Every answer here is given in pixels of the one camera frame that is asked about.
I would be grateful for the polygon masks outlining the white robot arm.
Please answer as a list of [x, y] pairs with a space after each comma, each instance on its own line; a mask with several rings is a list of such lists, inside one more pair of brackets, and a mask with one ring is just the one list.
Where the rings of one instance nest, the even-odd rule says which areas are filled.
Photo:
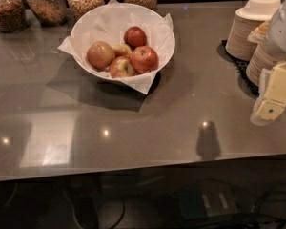
[[269, 22], [251, 32], [249, 40], [258, 43], [246, 70], [259, 93], [251, 122], [264, 126], [286, 110], [286, 0]]

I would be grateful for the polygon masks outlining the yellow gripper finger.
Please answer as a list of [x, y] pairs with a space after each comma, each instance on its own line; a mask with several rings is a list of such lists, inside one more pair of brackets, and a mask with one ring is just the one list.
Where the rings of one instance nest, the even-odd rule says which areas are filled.
[[286, 110], [286, 61], [276, 64], [270, 71], [265, 98], [273, 108], [270, 119], [275, 121]]
[[252, 43], [260, 43], [264, 41], [267, 38], [268, 28], [268, 21], [261, 23], [258, 27], [250, 32], [248, 35], [248, 40]]

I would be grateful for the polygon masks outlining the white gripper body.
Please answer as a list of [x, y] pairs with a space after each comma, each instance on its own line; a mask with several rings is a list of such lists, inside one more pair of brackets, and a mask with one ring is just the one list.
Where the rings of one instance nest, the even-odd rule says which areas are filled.
[[265, 98], [270, 76], [271, 71], [263, 69], [259, 78], [259, 97], [256, 99], [250, 116], [250, 121], [257, 126], [268, 125], [271, 121], [270, 116], [273, 113], [273, 108]]

